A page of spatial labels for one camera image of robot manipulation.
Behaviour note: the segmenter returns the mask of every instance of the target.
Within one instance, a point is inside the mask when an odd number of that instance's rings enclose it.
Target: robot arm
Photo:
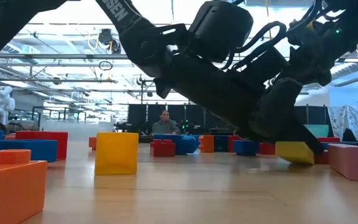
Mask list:
[[[36,13],[55,9],[65,1],[0,0],[0,50]],[[315,0],[305,17],[288,30],[273,22],[247,45],[253,19],[236,6],[242,1],[205,2],[188,30],[184,24],[155,27],[129,0],[95,1],[116,26],[129,59],[155,78],[162,98],[174,89],[237,127],[240,136],[272,142],[304,141],[315,153],[323,152],[317,139],[295,118],[293,105],[303,85],[327,85],[336,59],[356,49],[358,0],[325,0],[324,8],[322,0]],[[316,22],[327,12],[341,9],[345,11],[338,18],[325,24]],[[235,53],[249,49],[259,34],[273,26],[280,28],[274,39],[230,68]],[[300,46],[291,50],[289,61],[274,48],[286,37]],[[178,50],[171,50],[170,45]],[[225,69],[213,65],[228,55]],[[265,89],[264,83],[273,78]]]

